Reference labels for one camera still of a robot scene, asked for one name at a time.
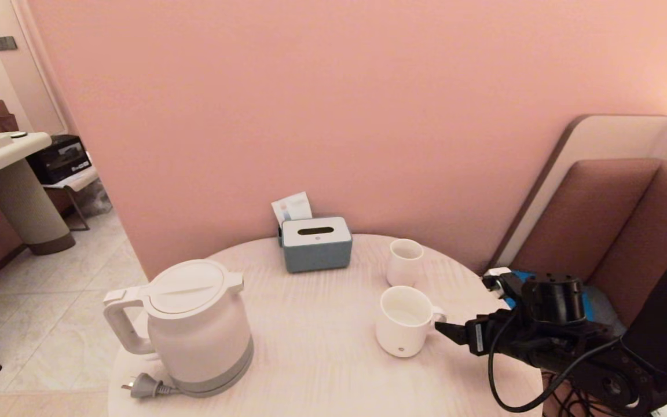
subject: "sink counter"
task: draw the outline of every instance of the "sink counter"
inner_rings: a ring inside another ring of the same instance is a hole
[[[22,243],[34,254],[64,251],[76,244],[68,226],[24,160],[53,143],[37,132],[11,138],[0,134],[0,209]]]
[[[50,139],[50,135],[44,132],[30,133],[25,137],[12,139],[12,143],[0,147],[0,169],[42,148],[46,148],[52,142],[53,140]]]

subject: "power cord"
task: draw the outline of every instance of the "power cord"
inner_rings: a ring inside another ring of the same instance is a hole
[[[179,390],[173,386],[164,385],[163,381],[157,381],[151,375],[141,372],[133,382],[121,386],[123,390],[130,390],[132,398],[156,397],[159,394],[177,394]]]
[[[550,383],[552,383],[552,380],[556,377],[556,375],[555,375],[554,373],[552,373],[552,372],[542,372],[542,376],[547,376],[547,377],[549,377],[548,380],[547,380],[547,385],[550,385]],[[554,398],[555,401],[558,402],[558,405],[559,405],[559,406],[562,406],[562,405],[563,405],[563,402],[562,402],[562,401],[560,400],[560,398],[558,397],[558,394],[556,393],[556,391],[553,391],[553,392],[552,392],[552,398]]]
[[[655,365],[653,365],[650,362],[643,359],[642,356],[639,356],[637,353],[628,349],[627,345],[624,344],[624,340],[622,338],[619,338],[619,344],[620,344],[620,346],[622,346],[622,349],[624,349],[625,352],[627,352],[630,356],[632,356],[632,358],[637,359],[638,362],[642,362],[642,364],[644,364],[646,367],[649,367],[650,369],[654,370],[655,372],[657,372],[659,374],[667,375],[667,372],[658,369]]]
[[[555,377],[555,375],[551,372],[543,372],[543,376],[550,377],[549,382],[551,382],[552,378]],[[572,383],[571,383],[571,390],[569,391],[564,400],[560,400],[560,398],[558,397],[558,395],[556,395],[556,393],[553,393],[552,395],[555,401],[558,402],[559,406],[558,417],[563,417],[564,415],[567,415],[569,417],[575,417],[575,414],[571,411],[571,409],[576,404],[580,404],[580,406],[583,407],[583,417],[596,417],[596,415],[593,414],[593,411],[602,412],[604,416],[608,415],[610,417],[625,417],[624,415],[617,414],[616,412],[611,411],[610,409],[600,408],[599,406],[603,406],[603,404],[600,401],[592,401],[588,393],[585,393],[584,391],[580,390],[580,388],[573,385]],[[577,396],[578,398],[574,401],[567,402],[569,401],[569,399],[572,398],[572,396]]]
[[[506,321],[506,323],[501,327],[500,330],[498,330],[498,333],[495,338],[493,338],[493,342],[490,343],[490,351],[488,354],[488,382],[490,383],[490,392],[493,393],[493,398],[495,401],[498,403],[499,406],[501,406],[502,409],[505,409],[506,411],[509,412],[526,412],[529,411],[530,409],[535,408],[536,406],[542,404],[546,399],[548,399],[558,388],[558,386],[563,383],[564,380],[566,380],[567,376],[570,375],[570,372],[582,361],[585,361],[585,359],[593,356],[594,354],[600,353],[601,351],[604,351],[608,348],[611,348],[615,344],[619,343],[619,339],[614,339],[613,341],[610,341],[609,343],[604,343],[601,346],[598,346],[594,349],[591,349],[590,351],[587,351],[586,353],[582,354],[579,356],[575,361],[573,361],[567,368],[558,375],[557,378],[553,380],[552,383],[545,389],[543,393],[541,393],[537,398],[535,398],[532,401],[529,401],[529,403],[524,404],[522,406],[518,407],[512,407],[503,401],[501,401],[500,396],[498,396],[498,391],[496,390],[496,382],[495,379],[493,378],[493,356],[496,353],[496,345],[498,344],[498,339],[501,338],[501,335],[503,335],[503,332],[508,328],[508,326],[511,324],[512,321],[516,319],[516,313],[512,314],[510,319]]]

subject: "kettle handle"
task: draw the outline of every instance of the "kettle handle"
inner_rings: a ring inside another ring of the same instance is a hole
[[[154,353],[156,350],[148,338],[142,338],[135,332],[135,327],[125,314],[125,307],[143,307],[143,300],[138,298],[141,287],[110,291],[104,296],[104,318],[126,351],[133,354]]]

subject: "blue object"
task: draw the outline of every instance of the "blue object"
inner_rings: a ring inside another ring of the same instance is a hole
[[[521,282],[526,282],[527,279],[529,279],[530,276],[536,275],[532,272],[526,272],[526,271],[516,271],[511,269],[511,272],[514,273],[517,277],[519,277],[519,280]],[[591,308],[591,301],[588,298],[588,293],[586,292],[585,288],[583,288],[583,295],[581,297],[581,300],[583,301],[583,310],[585,311],[585,318],[588,319],[588,321],[594,321],[593,320],[593,308]],[[508,307],[510,309],[514,309],[516,307],[516,301],[514,301],[513,298],[505,298],[504,301],[508,304]]]

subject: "mug handle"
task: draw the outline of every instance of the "mug handle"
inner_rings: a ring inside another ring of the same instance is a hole
[[[431,325],[441,321],[443,323],[447,322],[447,312],[442,309],[442,307],[431,306]]]

